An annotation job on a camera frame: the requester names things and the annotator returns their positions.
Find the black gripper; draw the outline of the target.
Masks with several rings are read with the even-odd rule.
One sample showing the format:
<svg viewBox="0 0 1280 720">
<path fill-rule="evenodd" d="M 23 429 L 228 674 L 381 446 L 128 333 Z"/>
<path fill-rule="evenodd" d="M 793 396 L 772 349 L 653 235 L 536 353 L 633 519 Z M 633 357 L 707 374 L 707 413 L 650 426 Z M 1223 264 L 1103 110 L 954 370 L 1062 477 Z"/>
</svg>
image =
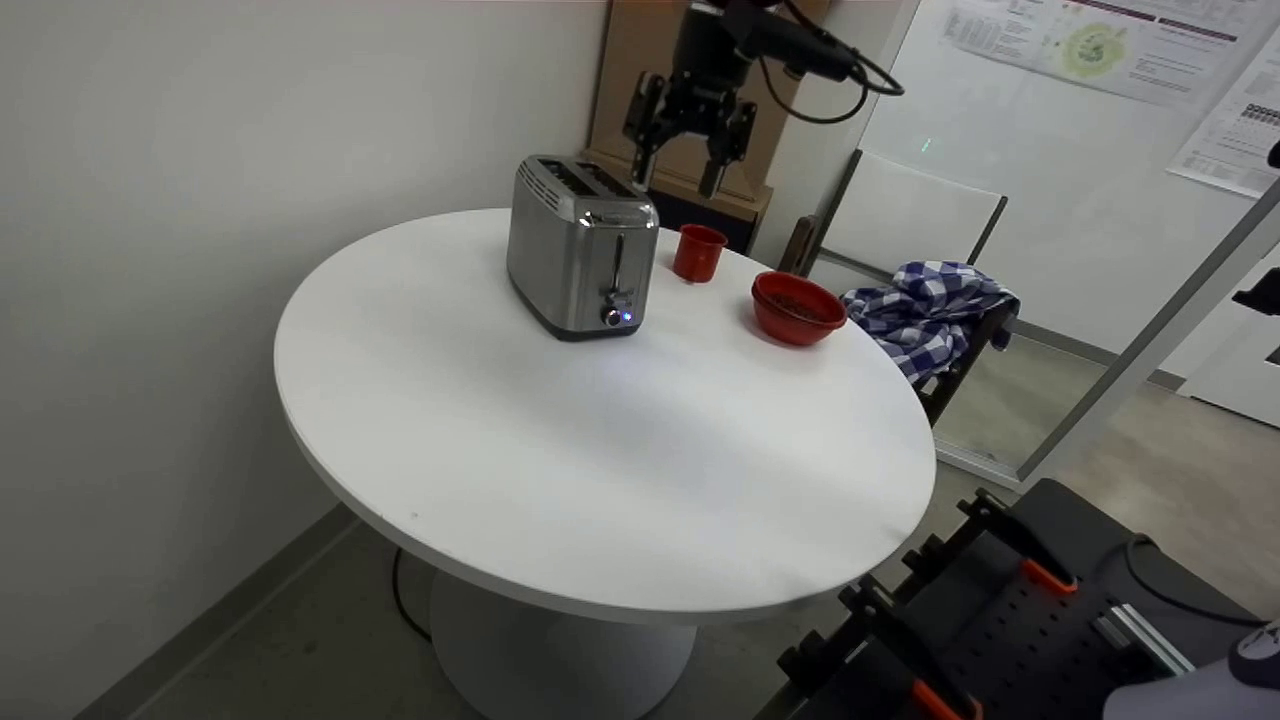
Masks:
<svg viewBox="0 0 1280 720">
<path fill-rule="evenodd" d="M 637 143 L 637 186 L 653 186 L 658 153 L 677 138 L 707 143 L 700 196 L 716 196 L 731 160 L 746 158 L 756 104 L 740 98 L 749 65 L 729 59 L 677 59 L 667 75 L 641 71 L 623 117 L 623 138 Z"/>
</svg>

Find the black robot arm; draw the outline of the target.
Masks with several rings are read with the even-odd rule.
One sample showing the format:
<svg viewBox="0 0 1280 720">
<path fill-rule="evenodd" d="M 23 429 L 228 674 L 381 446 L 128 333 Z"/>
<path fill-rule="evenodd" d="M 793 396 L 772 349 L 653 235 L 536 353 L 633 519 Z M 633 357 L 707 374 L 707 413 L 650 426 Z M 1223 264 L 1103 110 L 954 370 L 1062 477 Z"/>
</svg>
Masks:
<svg viewBox="0 0 1280 720">
<path fill-rule="evenodd" d="M 853 80 L 860 51 L 817 27 L 793 0 L 688 0 L 672 70 L 641 71 L 623 113 L 623 138 L 637 147 L 633 181 L 650 186 L 667 142 L 700 138 L 700 191 L 711 196 L 726 167 L 749 153 L 756 104 L 746 101 L 746 80 L 762 59 Z"/>
</svg>

